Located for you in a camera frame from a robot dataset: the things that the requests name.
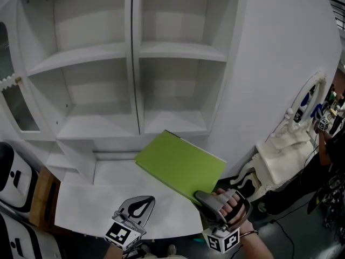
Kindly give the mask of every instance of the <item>green book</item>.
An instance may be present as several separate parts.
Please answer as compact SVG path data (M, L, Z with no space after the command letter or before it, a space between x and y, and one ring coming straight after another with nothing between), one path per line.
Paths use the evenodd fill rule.
M152 176L197 204L195 191L211 193L226 166L224 160L168 131L158 135L135 159Z

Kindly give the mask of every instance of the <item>shoe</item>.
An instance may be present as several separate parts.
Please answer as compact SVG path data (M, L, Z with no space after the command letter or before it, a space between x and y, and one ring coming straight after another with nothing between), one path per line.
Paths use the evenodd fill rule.
M266 205L263 202L258 203L258 209L261 213L267 213L266 211Z
M170 255L176 255L176 252L177 252L176 246L174 244L170 244L168 246L167 257L169 257Z

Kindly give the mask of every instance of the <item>human hand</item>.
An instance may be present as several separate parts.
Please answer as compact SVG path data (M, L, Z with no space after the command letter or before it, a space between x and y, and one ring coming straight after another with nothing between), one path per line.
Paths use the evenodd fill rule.
M225 193L226 191L223 189L218 189L216 193L212 193L212 195L217 196L220 194ZM240 200L240 197L235 194L234 196L232 196L228 201L227 204L225 204L222 209L220 210L220 213L225 217L228 213L230 213L233 209L233 207L235 207L237 205L237 202ZM245 207L244 205L242 205L240 211L237 213L237 215L232 218L228 223L229 224L234 224L236 223L238 220L241 220L246 214L245 211ZM239 232L240 234L244 234L250 231L253 231L253 225L250 221L246 220L239 228Z

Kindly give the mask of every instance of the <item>white desk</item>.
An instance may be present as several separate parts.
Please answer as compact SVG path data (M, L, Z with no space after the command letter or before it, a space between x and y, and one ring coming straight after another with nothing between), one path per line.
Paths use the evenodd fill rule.
M128 198L152 195L156 204L143 239L202 232L200 214L191 201L146 173L133 160L98 161L94 185L61 183L55 225L103 237L107 221Z

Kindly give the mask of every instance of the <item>glass pane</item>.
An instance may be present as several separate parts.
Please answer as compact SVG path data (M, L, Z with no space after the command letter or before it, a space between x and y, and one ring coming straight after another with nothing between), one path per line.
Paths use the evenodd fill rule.
M0 22L0 80L12 76L13 73L7 29L5 24Z
M22 92L18 85L12 85L2 91L6 103L22 131L39 131L33 119Z

